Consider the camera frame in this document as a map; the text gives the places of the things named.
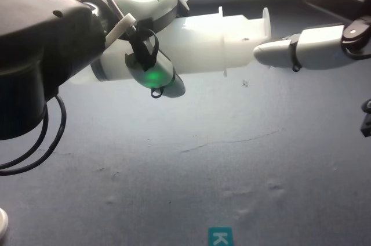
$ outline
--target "black cable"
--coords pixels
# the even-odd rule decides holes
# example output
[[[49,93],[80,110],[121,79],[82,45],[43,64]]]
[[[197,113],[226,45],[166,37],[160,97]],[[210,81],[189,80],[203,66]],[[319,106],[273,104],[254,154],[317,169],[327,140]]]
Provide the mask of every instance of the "black cable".
[[[46,159],[48,159],[50,157],[50,155],[52,155],[54,149],[57,147],[60,139],[62,138],[64,129],[66,128],[66,122],[67,122],[66,107],[64,106],[62,98],[59,95],[57,95],[56,99],[58,101],[58,104],[59,104],[59,107],[60,107],[60,110],[61,110],[61,121],[60,121],[60,126],[59,126],[59,129],[58,129],[57,135],[56,135],[54,141],[52,142],[52,144],[50,145],[50,147],[48,148],[48,150],[45,152],[45,154],[39,160],[33,162],[32,164],[24,166],[22,168],[11,169],[11,170],[8,170],[8,171],[0,171],[0,176],[17,175],[19,173],[30,171],[30,170],[36,168],[37,166],[41,165]]]
[[[41,145],[41,143],[44,141],[46,132],[48,131],[48,125],[49,125],[48,107],[45,106],[45,116],[44,116],[43,123],[42,123],[42,129],[41,129],[40,136],[37,139],[36,143],[32,146],[32,148],[30,148],[29,151],[27,151],[21,157],[13,160],[11,162],[8,162],[8,163],[5,163],[5,164],[1,164],[0,165],[0,169],[8,169],[8,168],[10,168],[12,166],[18,165],[19,163],[21,163],[24,160],[26,160],[29,156],[33,155],[35,153],[35,151],[39,148],[39,146]]]

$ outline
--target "white round object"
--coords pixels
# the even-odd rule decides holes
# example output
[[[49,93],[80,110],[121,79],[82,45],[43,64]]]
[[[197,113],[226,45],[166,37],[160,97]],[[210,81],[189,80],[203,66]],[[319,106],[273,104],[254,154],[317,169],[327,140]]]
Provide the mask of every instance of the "white round object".
[[[8,228],[8,216],[4,210],[0,208],[0,239],[4,236]]]

